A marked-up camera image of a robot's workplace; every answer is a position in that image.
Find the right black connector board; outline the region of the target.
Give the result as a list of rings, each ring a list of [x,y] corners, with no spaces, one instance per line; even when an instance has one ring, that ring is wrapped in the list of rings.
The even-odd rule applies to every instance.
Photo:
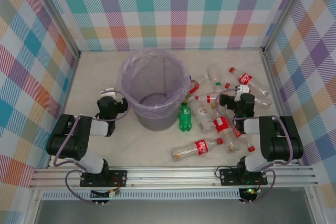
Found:
[[[239,189],[239,201],[243,204],[251,204],[257,200],[259,194],[261,194],[261,188],[240,188]]]

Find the left black connector board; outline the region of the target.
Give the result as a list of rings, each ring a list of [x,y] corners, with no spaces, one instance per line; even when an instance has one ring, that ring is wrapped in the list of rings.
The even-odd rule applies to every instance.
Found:
[[[98,205],[104,206],[109,200],[113,199],[120,193],[119,188],[111,189],[106,192],[94,191],[90,192],[90,199],[97,207]]]

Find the black connector board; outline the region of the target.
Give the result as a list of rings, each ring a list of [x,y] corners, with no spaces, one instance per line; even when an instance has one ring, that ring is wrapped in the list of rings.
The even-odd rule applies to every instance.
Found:
[[[257,200],[259,194],[261,194],[261,188],[240,188],[239,189],[239,201],[243,204],[251,204]]]
[[[90,199],[97,207],[98,205],[104,206],[109,200],[113,199],[120,193],[119,188],[111,189],[106,192],[94,191],[90,192]]]

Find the green Sprite plastic bottle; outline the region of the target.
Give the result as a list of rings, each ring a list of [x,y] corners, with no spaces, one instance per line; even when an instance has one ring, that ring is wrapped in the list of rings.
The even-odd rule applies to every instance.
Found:
[[[179,110],[179,128],[182,132],[192,129],[192,112],[187,104],[187,100],[183,100]]]

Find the clear bottle narrow red label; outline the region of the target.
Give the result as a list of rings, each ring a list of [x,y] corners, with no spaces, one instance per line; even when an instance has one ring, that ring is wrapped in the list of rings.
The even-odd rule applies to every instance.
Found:
[[[199,101],[203,101],[205,103],[214,103],[219,94],[220,93],[218,92],[214,92],[214,93],[196,95],[195,99]]]

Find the aluminium frame post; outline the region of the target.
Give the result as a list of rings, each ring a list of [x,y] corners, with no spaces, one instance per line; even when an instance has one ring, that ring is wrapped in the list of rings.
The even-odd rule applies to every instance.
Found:
[[[69,46],[71,52],[73,52],[76,55],[76,58],[80,58],[81,52],[79,48],[77,47],[75,40],[73,39],[65,22],[63,21],[56,5],[54,4],[54,1],[53,0],[42,0],[42,2],[46,6],[47,12],[50,14],[52,20],[55,22],[61,35],[64,37],[64,40]]]
[[[265,35],[265,39],[262,42],[261,50],[264,55],[269,51],[272,45],[275,43],[277,37],[280,34],[280,30],[283,28],[286,20],[295,8],[298,0],[281,0],[276,11],[275,21],[269,26],[269,29]]]

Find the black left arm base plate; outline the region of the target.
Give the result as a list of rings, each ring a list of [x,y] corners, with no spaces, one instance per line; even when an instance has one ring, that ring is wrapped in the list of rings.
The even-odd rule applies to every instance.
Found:
[[[100,174],[82,173],[80,187],[125,187],[126,170],[109,170]]]

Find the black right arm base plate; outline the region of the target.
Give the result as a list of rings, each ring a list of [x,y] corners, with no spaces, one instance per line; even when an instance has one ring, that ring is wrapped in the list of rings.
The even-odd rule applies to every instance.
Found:
[[[238,169],[220,169],[220,183],[222,186],[259,186],[267,185],[267,176],[261,172],[240,172]]]

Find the aluminium frame leg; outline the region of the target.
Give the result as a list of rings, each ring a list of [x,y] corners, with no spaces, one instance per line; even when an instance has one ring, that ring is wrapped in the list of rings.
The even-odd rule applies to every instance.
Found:
[[[34,224],[38,213],[39,205],[42,199],[43,191],[40,189],[33,190],[30,202],[28,204],[27,213],[24,224]]]
[[[305,191],[315,224],[324,224],[323,214],[314,187],[305,187]]]

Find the clear bottle yellow cap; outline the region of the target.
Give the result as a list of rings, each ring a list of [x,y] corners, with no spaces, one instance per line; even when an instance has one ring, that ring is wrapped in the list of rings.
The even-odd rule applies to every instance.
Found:
[[[212,119],[213,120],[221,117],[220,114],[223,113],[223,112],[220,108],[218,108],[219,112],[217,112],[216,107],[215,107],[215,103],[211,103],[211,109],[212,109]]]

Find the aluminium mounting rail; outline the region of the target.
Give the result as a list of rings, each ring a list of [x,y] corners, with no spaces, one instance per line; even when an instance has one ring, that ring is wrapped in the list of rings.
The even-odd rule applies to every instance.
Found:
[[[258,186],[222,186],[219,170],[227,167],[125,167],[127,182],[123,189],[196,189],[247,188]],[[266,173],[268,184],[261,187],[316,187],[318,180],[311,166],[274,166]],[[51,167],[35,171],[29,189],[80,189],[80,174],[73,167]]]

